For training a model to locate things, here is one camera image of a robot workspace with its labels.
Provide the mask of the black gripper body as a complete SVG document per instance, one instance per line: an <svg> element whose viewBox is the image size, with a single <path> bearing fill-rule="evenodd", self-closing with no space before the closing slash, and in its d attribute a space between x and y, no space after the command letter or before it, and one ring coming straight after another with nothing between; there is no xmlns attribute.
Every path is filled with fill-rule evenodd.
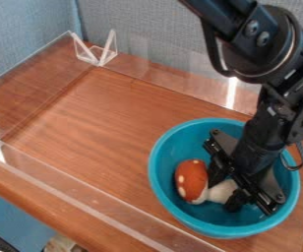
<svg viewBox="0 0 303 252"><path fill-rule="evenodd" d="M285 203L273 166L290 145L303 150L303 92L281 96L267 88L261 89L257 112L245 124L242 136L235 139L213 129L202 144L211 158L230 164L229 179L253 194L251 204L267 216Z"/></svg>

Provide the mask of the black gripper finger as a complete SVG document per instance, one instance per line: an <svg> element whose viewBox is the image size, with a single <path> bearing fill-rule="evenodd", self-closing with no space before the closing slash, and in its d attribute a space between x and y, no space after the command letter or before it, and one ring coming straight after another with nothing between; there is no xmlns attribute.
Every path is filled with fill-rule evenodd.
<svg viewBox="0 0 303 252"><path fill-rule="evenodd" d="M207 166L207 187L211 188L229 179L230 174L230 164L218 158L213 158Z"/></svg>
<svg viewBox="0 0 303 252"><path fill-rule="evenodd" d="M246 204L251 204L254 196L245 189L235 189L227 198L223 208L229 213L238 212Z"/></svg>

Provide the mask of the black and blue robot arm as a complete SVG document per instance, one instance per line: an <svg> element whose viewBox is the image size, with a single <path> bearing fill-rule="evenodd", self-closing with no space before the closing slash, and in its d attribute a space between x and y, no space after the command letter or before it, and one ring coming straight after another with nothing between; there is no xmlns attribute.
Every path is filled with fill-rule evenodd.
<svg viewBox="0 0 303 252"><path fill-rule="evenodd" d="M273 165L290 145L303 150L303 27L293 14L257 0L179 0L198 16L214 70L262 86L257 112L238 139L218 129L202 146L211 157L207 185L225 178L238 188L223 204L247 203L270 215L285 196Z"/></svg>

